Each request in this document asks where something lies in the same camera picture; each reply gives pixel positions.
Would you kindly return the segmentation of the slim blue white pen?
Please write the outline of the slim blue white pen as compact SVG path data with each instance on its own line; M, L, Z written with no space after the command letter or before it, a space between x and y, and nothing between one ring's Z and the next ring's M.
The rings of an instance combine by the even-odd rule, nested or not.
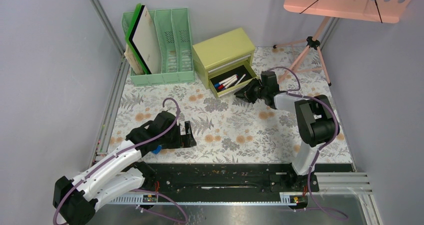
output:
M239 83L241 83L241 81L245 78L246 74L243 74L238 80L237 82L234 84L234 86L237 86Z

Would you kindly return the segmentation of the white blue marker pen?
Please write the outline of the white blue marker pen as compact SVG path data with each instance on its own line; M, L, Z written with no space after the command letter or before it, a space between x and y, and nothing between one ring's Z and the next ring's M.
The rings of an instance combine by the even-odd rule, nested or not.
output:
M235 77L235 78L233 78L232 80L230 80L224 87L223 87L223 89L222 90L226 90L226 89L228 89L228 88L230 88L233 84L235 84L236 82L237 82L237 78Z

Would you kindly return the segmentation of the white red marker pen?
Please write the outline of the white red marker pen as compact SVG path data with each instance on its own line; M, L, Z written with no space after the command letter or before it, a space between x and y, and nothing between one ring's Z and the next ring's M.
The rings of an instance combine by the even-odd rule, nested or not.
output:
M225 82L221 82L218 84L218 86L216 88L218 88L219 90L224 89L226 86L230 85L232 82L235 82L237 80L237 77L231 77L228 78Z

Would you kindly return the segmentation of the yellow-green drawer cabinet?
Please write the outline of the yellow-green drawer cabinet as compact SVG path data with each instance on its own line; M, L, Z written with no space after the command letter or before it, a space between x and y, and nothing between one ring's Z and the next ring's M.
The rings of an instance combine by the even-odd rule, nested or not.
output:
M244 29L236 28L192 46L194 71L216 98L234 93L257 77L252 68L255 49ZM225 90L214 87L228 77L237 75L239 79L243 74L246 76L237 86Z

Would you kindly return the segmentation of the green clip file folder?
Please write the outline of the green clip file folder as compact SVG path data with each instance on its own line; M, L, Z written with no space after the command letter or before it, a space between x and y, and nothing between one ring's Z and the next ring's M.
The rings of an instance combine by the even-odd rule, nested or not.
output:
M134 38L135 38L135 33L136 33L136 29L138 27L139 21L141 19L141 15L142 12L145 8L145 5L138 3L135 6L135 9L133 11L133 15L130 19L130 22L128 24L128 29L127 32L125 34L125 40L129 46L129 48L131 49L131 51L133 52L136 61L139 63L142 71L144 72L145 75L150 75L151 71L149 69L149 67L145 64L145 61L143 59L143 57L141 56L135 42L134 42Z

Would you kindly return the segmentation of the white perforated board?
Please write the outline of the white perforated board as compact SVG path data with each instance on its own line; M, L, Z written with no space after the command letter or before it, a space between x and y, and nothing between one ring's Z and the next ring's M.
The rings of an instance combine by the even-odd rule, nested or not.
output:
M162 72L162 54L155 23L146 6L140 16L134 42L151 74L160 74Z

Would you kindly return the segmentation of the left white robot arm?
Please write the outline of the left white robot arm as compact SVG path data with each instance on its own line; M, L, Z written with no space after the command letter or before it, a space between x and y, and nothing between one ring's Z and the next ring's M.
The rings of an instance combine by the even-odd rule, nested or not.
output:
M141 190L158 197L156 172L141 159L162 150L191 148L197 145L190 121L181 133L178 116L161 111L126 135L110 154L89 169L69 179L59 178L54 185L53 224L58 217L66 225L85 225L105 204L130 192Z

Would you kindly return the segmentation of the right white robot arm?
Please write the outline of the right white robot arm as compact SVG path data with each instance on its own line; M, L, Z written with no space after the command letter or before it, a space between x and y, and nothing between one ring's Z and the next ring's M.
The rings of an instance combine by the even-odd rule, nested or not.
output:
M324 94L312 97L280 90L273 71L263 71L260 79L252 79L234 95L251 104L263 100L274 110L287 111L296 116L302 143L291 163L293 173L287 176L286 183L293 191L301 190L307 184L305 175L314 171L319 149L339 134L340 126L329 98Z

